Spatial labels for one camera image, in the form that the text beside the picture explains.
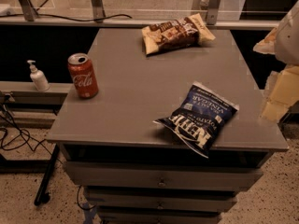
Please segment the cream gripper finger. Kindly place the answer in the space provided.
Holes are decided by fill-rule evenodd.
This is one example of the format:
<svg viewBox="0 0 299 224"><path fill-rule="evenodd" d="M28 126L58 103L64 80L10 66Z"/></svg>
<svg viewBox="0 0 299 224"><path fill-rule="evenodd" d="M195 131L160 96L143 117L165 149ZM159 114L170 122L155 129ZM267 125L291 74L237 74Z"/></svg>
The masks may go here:
<svg viewBox="0 0 299 224"><path fill-rule="evenodd" d="M253 47L253 50L261 54L274 55L276 35L277 35L277 28L273 28L263 40L258 42Z"/></svg>
<svg viewBox="0 0 299 224"><path fill-rule="evenodd" d="M299 66L287 65L281 72L272 71L263 91L261 117L279 122L299 100Z"/></svg>

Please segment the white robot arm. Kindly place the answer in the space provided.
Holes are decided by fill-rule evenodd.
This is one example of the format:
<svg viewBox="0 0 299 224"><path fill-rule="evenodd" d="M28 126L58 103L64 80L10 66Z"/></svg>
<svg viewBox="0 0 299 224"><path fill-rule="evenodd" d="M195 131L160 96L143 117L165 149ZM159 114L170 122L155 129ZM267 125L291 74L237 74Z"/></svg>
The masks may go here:
<svg viewBox="0 0 299 224"><path fill-rule="evenodd" d="M271 54L286 64L281 72L272 72L266 81L261 116L279 122L299 101L299 1L253 50Z"/></svg>

